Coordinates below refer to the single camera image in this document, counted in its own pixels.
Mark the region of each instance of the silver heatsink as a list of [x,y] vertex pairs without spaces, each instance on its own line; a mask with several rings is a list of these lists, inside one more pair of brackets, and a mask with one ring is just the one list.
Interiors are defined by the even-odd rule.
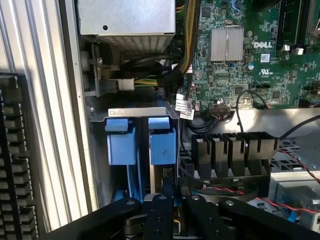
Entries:
[[244,28],[226,27],[211,30],[209,60],[241,61],[244,49]]

